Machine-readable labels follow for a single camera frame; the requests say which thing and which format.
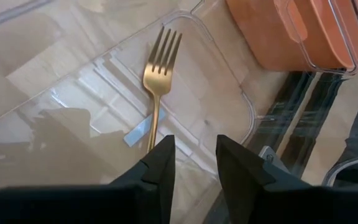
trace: fork tines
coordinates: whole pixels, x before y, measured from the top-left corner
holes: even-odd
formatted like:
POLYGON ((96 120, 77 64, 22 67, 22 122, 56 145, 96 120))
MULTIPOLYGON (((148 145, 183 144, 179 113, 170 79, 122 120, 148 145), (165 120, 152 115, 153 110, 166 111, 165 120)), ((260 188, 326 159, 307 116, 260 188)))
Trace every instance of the fork tines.
POLYGON ((164 38, 164 41, 163 41, 161 47, 160 47, 160 42, 161 42, 163 33, 164 33, 164 26, 161 28, 161 31, 157 37, 157 40, 154 43, 148 63, 153 65, 153 69, 152 69, 153 72, 157 68, 158 73, 161 73, 162 69, 164 68, 165 70, 163 70, 163 72, 164 72, 164 75, 166 75, 168 71, 173 70, 173 65, 175 64, 175 59, 177 57, 177 53, 178 53, 178 49, 179 49, 179 45, 180 45, 180 41, 181 41, 181 34, 179 34, 179 36, 177 37, 177 32, 175 31, 173 33, 172 37, 170 37, 171 29, 169 29, 167 34, 165 35, 165 38, 164 38), (170 43, 169 43, 168 48, 165 50, 165 47, 167 46, 169 38, 170 38, 170 43))

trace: fork handle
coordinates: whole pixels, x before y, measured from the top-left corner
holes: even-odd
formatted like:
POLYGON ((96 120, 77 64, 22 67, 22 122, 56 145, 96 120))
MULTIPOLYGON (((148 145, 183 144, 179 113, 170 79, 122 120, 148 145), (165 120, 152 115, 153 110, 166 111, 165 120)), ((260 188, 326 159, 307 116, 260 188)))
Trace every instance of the fork handle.
POLYGON ((154 148, 155 145, 155 136, 157 134, 157 125, 158 125, 158 114, 160 113, 160 99, 161 96, 154 96, 153 119, 152 119, 152 125, 150 127, 149 145, 147 146, 147 153, 149 153, 154 148))

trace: gold fork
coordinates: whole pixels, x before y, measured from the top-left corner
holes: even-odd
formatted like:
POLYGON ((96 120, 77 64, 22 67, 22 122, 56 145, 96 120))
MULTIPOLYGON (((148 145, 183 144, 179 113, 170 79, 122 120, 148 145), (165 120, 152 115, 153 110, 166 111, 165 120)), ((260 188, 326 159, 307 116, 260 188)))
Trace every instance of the gold fork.
POLYGON ((175 64, 175 59, 177 57, 181 40, 181 34, 179 34, 178 38, 175 41, 175 37, 177 35, 177 32, 175 31, 170 40, 168 49, 165 50, 165 46, 167 45, 168 39, 171 34, 171 29, 168 30, 162 46, 159 47, 163 32, 164 26, 161 28, 157 40, 154 43, 143 76, 143 85, 152 94, 154 99, 153 120, 152 126, 150 128, 149 145, 147 146, 147 152, 150 152, 150 150, 153 149, 155 144, 158 114, 160 111, 160 99, 161 96, 169 93, 169 91, 171 90, 173 65, 175 64))

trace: orange container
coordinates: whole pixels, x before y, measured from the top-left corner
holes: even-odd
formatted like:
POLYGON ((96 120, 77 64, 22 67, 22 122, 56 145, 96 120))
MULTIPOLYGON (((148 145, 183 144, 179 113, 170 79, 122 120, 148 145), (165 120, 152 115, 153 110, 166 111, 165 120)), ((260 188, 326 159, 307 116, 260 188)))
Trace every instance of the orange container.
POLYGON ((269 70, 358 66, 358 21, 350 0, 226 0, 259 63, 269 70))

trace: fork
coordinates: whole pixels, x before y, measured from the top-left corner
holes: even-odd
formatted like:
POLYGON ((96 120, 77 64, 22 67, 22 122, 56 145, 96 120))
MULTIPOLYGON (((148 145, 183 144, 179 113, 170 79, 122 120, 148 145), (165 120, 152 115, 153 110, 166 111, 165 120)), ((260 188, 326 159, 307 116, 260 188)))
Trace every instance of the fork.
POLYGON ((154 43, 143 76, 143 85, 151 93, 154 99, 153 119, 152 125, 150 127, 147 152, 150 152, 155 144, 155 135, 157 133, 158 125, 158 112, 160 110, 160 99, 161 96, 169 93, 171 90, 173 65, 175 64, 175 59, 178 54, 181 40, 181 34, 179 34, 175 41, 175 37, 177 36, 177 32, 175 31, 172 35, 172 38, 170 39, 168 49, 165 50, 167 42, 170 38, 171 29, 168 30, 160 47, 163 32, 164 26, 161 28, 157 40, 154 43))

